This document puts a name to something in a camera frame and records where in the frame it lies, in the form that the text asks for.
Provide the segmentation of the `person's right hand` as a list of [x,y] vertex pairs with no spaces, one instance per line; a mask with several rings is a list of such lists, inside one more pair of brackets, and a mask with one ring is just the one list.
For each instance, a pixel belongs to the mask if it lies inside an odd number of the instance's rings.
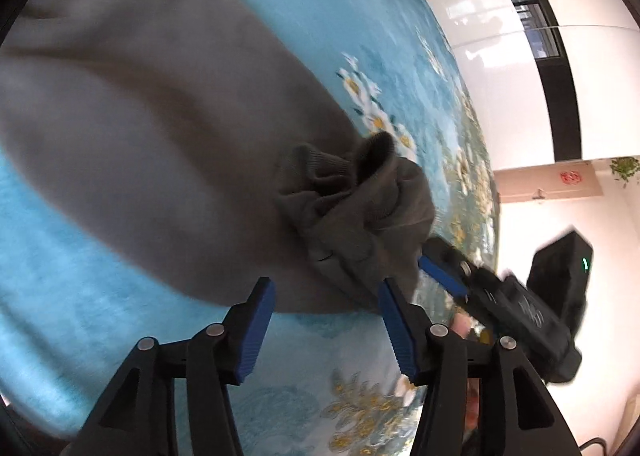
[[494,350],[484,344],[472,342],[468,335],[472,329],[471,317],[455,312],[449,329],[462,339],[465,348],[466,395],[463,439],[480,430],[480,442],[484,443],[497,432],[497,422],[504,420],[497,367],[492,356]]

